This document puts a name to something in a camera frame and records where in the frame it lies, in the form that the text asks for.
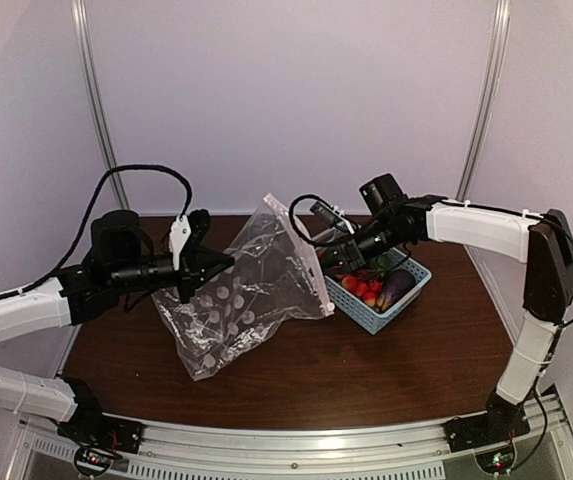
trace white wall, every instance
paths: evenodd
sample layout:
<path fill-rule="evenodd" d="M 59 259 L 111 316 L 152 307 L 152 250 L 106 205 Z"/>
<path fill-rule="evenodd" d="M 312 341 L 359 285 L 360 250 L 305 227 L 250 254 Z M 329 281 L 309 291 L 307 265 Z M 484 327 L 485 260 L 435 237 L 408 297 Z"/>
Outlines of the white wall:
<path fill-rule="evenodd" d="M 0 2 L 0 290 L 55 264 L 103 171 L 75 42 L 70 2 Z M 114 206 L 108 189 L 97 213 Z M 0 364 L 53 375 L 71 331 L 1 344 Z M 0 478 L 16 423 L 0 412 Z"/>
<path fill-rule="evenodd" d="M 244 213 L 268 191 L 364 211 L 391 171 L 454 195 L 485 72 L 494 0 L 89 2 L 120 163 L 186 174 L 195 205 Z M 177 212 L 176 182 L 125 175 L 132 206 Z"/>
<path fill-rule="evenodd" d="M 511 10 L 504 73 L 470 197 L 560 208 L 573 229 L 573 2 L 515 0 Z M 521 325 L 524 268 L 494 255 L 482 259 Z M 573 328 L 545 378 L 559 387 L 573 426 Z"/>

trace fake fruit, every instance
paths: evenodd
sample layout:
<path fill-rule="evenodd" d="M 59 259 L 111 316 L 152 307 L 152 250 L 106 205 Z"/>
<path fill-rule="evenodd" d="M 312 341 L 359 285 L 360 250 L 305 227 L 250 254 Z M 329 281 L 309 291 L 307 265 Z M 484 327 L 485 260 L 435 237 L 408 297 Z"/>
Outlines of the fake fruit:
<path fill-rule="evenodd" d="M 355 293 L 358 283 L 359 282 L 357 279 L 352 275 L 346 275 L 344 278 L 342 278 L 342 287 L 344 287 L 350 293 Z"/>
<path fill-rule="evenodd" d="M 368 305 L 370 308 L 373 308 L 375 306 L 375 302 L 377 301 L 377 294 L 375 292 L 368 291 L 364 293 L 363 300 L 366 305 Z"/>
<path fill-rule="evenodd" d="M 385 312 L 410 292 L 416 283 L 415 277 L 409 271 L 393 270 L 382 285 L 375 303 L 375 310 L 380 313 Z"/>
<path fill-rule="evenodd" d="M 364 282 L 359 282 L 357 284 L 357 288 L 355 289 L 355 295 L 358 297 L 362 297 L 368 291 L 368 285 Z"/>
<path fill-rule="evenodd" d="M 382 290 L 382 282 L 378 282 L 377 280 L 368 282 L 368 289 L 371 292 L 379 293 Z"/>

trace wooden table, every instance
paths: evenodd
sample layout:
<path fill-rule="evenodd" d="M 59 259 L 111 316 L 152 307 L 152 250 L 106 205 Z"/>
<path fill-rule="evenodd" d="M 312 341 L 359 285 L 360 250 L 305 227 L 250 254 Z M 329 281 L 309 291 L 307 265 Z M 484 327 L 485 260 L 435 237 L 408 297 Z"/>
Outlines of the wooden table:
<path fill-rule="evenodd" d="M 247 217 L 216 217 L 206 244 L 223 249 Z M 169 218 L 143 225 L 160 237 Z M 464 249 L 421 244 L 433 278 L 377 335 L 341 312 L 282 324 L 214 377 L 194 382 L 152 301 L 82 327 L 65 375 L 84 379 L 109 413 L 231 428 L 375 426 L 484 409 L 511 351 Z"/>

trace strawberry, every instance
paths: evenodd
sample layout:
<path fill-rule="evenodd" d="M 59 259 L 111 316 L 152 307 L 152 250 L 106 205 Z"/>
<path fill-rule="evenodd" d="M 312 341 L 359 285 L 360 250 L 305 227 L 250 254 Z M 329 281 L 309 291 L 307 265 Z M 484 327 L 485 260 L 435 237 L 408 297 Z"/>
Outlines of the strawberry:
<path fill-rule="evenodd" d="M 357 290 L 357 279 L 352 275 L 346 275 L 342 278 L 342 287 L 348 290 L 350 293 L 355 293 Z"/>
<path fill-rule="evenodd" d="M 357 284 L 357 288 L 355 289 L 355 295 L 361 297 L 367 291 L 368 291 L 368 285 L 366 285 L 364 282 L 359 282 Z"/>
<path fill-rule="evenodd" d="M 373 293 L 379 293 L 382 289 L 382 283 L 378 282 L 377 280 L 373 280 L 371 282 L 368 283 L 368 288 L 373 292 Z"/>
<path fill-rule="evenodd" d="M 377 300 L 377 294 L 369 290 L 364 293 L 362 299 L 366 305 L 368 305 L 370 308 L 373 308 L 375 306 L 375 301 Z"/>

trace plastic bag with white dots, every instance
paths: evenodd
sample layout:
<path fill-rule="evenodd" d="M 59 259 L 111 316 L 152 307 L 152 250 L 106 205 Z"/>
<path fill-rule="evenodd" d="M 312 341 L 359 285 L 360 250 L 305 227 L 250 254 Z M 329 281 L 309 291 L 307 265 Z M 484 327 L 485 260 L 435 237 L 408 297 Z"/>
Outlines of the plastic bag with white dots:
<path fill-rule="evenodd" d="M 319 319 L 334 308 L 315 250 L 293 231 L 288 209 L 272 195 L 226 253 L 235 265 L 201 287 L 190 303 L 180 303 L 175 289 L 153 295 L 193 380 L 213 376 L 268 340 L 284 320 Z"/>

